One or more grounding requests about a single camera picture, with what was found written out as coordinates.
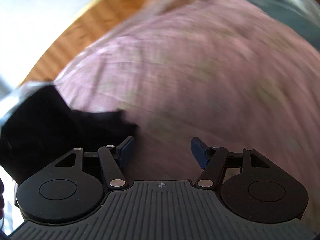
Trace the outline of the dark navy garment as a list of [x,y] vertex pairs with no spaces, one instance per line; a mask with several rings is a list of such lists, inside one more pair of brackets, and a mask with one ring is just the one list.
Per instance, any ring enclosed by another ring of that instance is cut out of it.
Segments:
[[1,126],[1,167],[21,184],[76,147],[94,152],[117,146],[135,137],[137,129],[125,121],[124,110],[72,110],[54,85],[46,85],[27,97]]

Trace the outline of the pink bear print quilt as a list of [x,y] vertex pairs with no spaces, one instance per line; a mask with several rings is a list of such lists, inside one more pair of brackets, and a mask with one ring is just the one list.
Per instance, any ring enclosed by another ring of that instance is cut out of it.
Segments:
[[133,20],[77,56],[55,80],[86,112],[121,108],[139,126],[128,180],[195,180],[199,137],[255,148],[309,194],[319,230],[319,51],[246,0],[205,0]]

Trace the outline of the clear bubble wrap sheet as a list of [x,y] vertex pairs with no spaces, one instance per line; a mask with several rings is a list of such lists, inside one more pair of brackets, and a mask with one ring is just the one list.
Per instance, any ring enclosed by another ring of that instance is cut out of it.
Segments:
[[13,115],[14,111],[30,96],[43,87],[52,85],[52,82],[28,81],[1,100],[1,127]]

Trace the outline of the teal knitted blanket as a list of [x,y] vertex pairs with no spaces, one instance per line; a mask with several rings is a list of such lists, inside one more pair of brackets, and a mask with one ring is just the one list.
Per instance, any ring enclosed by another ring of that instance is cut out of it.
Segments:
[[319,26],[307,18],[295,5],[285,0],[247,0],[272,18],[288,25],[319,50]]

